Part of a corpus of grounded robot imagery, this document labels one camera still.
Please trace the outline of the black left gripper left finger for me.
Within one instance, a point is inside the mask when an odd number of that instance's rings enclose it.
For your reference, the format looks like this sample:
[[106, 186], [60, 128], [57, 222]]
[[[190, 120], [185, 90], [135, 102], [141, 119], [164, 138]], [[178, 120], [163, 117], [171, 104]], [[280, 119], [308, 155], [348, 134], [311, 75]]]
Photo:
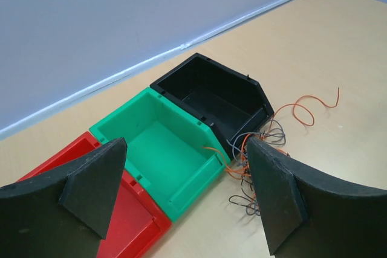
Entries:
[[126, 160], [124, 138], [1, 187], [1, 257], [96, 257]]

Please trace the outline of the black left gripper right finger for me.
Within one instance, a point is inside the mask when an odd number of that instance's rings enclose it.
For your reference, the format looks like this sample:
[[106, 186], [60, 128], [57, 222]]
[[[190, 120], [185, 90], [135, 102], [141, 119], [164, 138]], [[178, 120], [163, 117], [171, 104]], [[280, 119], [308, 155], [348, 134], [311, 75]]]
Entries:
[[272, 256], [386, 256], [385, 190], [336, 178], [255, 138], [247, 155]]

